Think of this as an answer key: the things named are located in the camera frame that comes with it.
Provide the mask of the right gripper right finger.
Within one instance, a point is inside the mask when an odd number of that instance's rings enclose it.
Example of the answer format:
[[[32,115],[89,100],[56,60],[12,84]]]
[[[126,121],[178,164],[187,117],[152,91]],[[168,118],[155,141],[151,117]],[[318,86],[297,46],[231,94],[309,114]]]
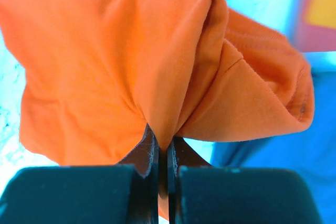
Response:
[[[182,137],[175,136],[167,150],[167,192],[169,195],[169,223],[182,223],[181,193],[178,173],[182,166],[211,167]]]

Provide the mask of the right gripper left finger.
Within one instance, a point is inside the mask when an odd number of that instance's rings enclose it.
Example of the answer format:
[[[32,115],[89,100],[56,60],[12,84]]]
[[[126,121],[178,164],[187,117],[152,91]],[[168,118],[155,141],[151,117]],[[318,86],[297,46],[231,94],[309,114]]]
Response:
[[[158,223],[159,150],[155,135],[148,125],[140,143],[118,164],[134,168],[126,223]]]

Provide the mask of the orange t shirt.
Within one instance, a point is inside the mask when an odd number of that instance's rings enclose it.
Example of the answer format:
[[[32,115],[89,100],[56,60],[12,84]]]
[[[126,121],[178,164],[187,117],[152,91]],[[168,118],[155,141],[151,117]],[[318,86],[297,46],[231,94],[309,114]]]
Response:
[[[1,32],[26,71],[22,144],[57,163],[16,173],[1,223],[126,223],[134,168],[118,162],[147,125],[169,219],[173,137],[246,141],[312,123],[309,63],[226,0],[1,0]],[[321,222],[289,170],[182,166],[178,188],[182,223]]]

